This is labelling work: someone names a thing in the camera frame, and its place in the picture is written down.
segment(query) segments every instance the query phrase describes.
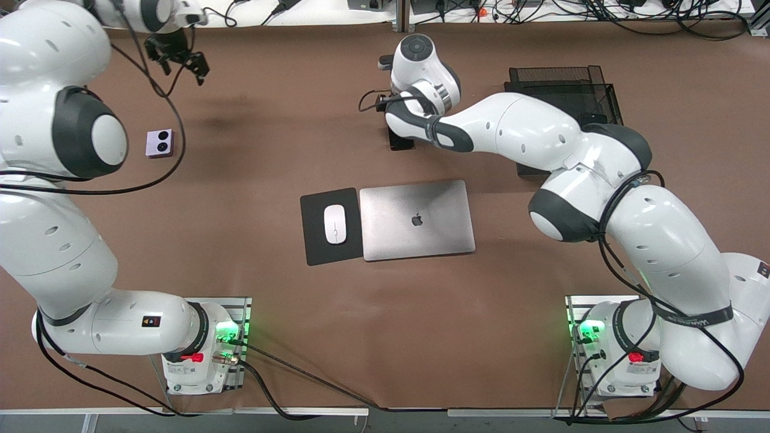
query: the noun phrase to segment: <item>computer mouse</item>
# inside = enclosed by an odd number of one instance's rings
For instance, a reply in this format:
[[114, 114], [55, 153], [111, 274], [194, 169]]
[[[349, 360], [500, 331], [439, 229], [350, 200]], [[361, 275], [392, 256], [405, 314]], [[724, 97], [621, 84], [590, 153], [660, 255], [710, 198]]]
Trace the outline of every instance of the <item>computer mouse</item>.
[[332, 245], [345, 242], [347, 225], [345, 224], [345, 208], [339, 204], [327, 206], [323, 210], [323, 227], [326, 231], [326, 241]]

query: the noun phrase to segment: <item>silver laptop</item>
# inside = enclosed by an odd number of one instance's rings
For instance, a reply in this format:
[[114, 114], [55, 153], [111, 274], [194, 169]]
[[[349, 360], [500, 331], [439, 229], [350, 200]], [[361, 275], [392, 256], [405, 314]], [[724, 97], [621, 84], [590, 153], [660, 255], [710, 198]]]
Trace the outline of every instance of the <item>silver laptop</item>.
[[476, 250], [462, 180], [366, 188], [359, 198], [364, 260]]

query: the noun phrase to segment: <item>black mesh basket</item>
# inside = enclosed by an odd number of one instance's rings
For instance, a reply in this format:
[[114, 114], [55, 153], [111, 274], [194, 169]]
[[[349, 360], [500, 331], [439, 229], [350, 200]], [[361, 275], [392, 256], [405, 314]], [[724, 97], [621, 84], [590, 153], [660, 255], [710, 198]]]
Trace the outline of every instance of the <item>black mesh basket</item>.
[[[575, 68], [510, 68], [506, 92], [523, 93], [556, 106], [581, 127], [588, 123], [623, 124], [612, 84], [604, 82], [599, 66]], [[546, 177], [549, 172], [516, 164], [519, 176]]]

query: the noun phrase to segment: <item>mouse pad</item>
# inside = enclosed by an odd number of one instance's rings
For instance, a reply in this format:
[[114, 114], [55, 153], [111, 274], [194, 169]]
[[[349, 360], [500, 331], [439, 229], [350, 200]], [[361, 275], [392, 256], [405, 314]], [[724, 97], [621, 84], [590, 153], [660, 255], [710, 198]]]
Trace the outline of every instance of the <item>mouse pad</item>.
[[[326, 241], [323, 210], [333, 204], [345, 208], [345, 242], [332, 245]], [[355, 188], [310, 194], [300, 197], [302, 228], [305, 232], [305, 256], [308, 266], [363, 257], [361, 212]]]

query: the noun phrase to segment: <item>brown tabletop surface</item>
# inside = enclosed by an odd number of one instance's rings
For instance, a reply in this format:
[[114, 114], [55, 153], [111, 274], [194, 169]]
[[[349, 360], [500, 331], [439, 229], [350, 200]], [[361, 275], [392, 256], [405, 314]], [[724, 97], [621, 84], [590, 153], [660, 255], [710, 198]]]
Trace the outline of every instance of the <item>brown tabletop surface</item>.
[[[765, 40], [652, 38], [582, 22], [421, 30], [462, 81], [458, 110], [501, 92], [509, 67], [600, 65], [625, 124], [651, 144], [651, 168], [720, 250], [770, 258]], [[558, 243], [537, 231], [527, 215], [537, 184], [518, 178], [513, 162], [427, 144], [388, 149], [382, 114], [359, 113], [356, 104], [367, 90], [388, 87], [377, 58], [401, 37], [390, 24], [199, 30], [196, 48], [212, 71], [201, 87], [184, 72], [173, 95], [189, 139], [179, 171], [150, 190], [75, 202], [118, 257], [115, 287], [251, 296], [254, 344], [380, 405], [552, 407], [570, 350], [564, 296], [629, 291], [605, 270], [596, 245]], [[88, 186], [131, 186], [165, 172], [172, 159], [145, 158], [145, 134], [177, 126], [147, 81], [115, 54], [90, 88], [124, 122], [132, 149], [119, 172]], [[301, 196], [446, 179], [467, 182], [475, 253], [306, 265]], [[123, 405], [49, 366], [30, 335], [33, 299], [5, 272], [0, 286], [0, 408]], [[743, 388], [719, 408], [770, 409], [768, 356], [763, 335]], [[162, 395], [147, 357], [82, 358]], [[249, 358], [283, 406], [355, 405]], [[685, 402], [716, 395], [690, 392]], [[249, 378], [242, 390], [177, 404], [205, 410], [266, 401]]]

